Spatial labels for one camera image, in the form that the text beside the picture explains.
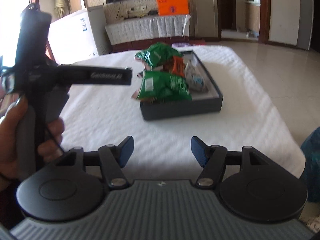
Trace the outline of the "person's left hand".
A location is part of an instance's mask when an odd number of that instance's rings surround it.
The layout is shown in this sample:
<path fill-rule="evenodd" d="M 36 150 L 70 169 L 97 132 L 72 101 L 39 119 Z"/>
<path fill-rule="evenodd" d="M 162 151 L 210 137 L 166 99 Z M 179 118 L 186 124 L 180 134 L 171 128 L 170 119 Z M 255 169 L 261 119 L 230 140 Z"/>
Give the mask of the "person's left hand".
<path fill-rule="evenodd" d="M 1 174 L 9 179 L 17 178 L 16 128 L 19 121 L 25 116 L 27 108 L 28 101 L 23 96 L 10 105 L 1 119 Z M 53 138 L 42 143 L 37 149 L 38 155 L 45 162 L 52 161 L 61 155 L 59 146 L 62 142 L 62 134 L 65 131 L 61 118 L 50 122 L 47 127 Z"/>

